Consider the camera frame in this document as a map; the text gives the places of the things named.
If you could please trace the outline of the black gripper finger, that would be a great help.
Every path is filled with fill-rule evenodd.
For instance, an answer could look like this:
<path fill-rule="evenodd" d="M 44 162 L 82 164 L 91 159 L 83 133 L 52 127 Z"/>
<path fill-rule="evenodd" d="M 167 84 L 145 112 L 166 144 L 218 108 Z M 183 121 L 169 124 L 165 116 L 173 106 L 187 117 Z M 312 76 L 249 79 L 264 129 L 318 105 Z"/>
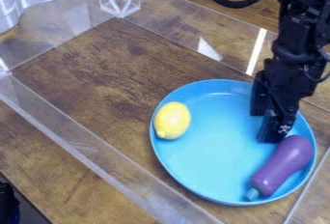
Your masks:
<path fill-rule="evenodd" d="M 297 115 L 278 114 L 266 111 L 257 139 L 262 143 L 280 143 L 286 137 L 296 123 Z"/>
<path fill-rule="evenodd" d="M 262 79 L 256 79 L 252 89 L 250 115 L 273 116 L 276 109 L 270 96 L 269 86 Z"/>

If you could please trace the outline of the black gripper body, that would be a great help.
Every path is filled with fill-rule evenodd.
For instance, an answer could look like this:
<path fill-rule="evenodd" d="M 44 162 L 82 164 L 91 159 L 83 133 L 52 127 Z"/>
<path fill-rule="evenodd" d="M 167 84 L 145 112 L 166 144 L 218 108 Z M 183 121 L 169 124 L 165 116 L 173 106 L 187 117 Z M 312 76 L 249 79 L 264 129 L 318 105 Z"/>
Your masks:
<path fill-rule="evenodd" d="M 294 52 L 278 42 L 273 45 L 274 58 L 265 60 L 257 72 L 270 91 L 276 113 L 297 115 L 300 100 L 309 97 L 326 77 L 322 76 L 328 55 L 322 48 Z"/>

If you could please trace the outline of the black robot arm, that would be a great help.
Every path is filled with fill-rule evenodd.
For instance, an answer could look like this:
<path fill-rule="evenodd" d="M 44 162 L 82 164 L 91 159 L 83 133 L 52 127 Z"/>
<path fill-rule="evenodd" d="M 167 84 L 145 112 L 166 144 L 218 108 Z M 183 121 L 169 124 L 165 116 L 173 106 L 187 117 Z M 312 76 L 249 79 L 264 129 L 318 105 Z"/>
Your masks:
<path fill-rule="evenodd" d="M 256 74 L 250 114 L 264 122 L 257 139 L 280 142 L 294 126 L 300 101 L 330 77 L 324 46 L 330 44 L 330 0 L 278 0 L 274 56 Z"/>

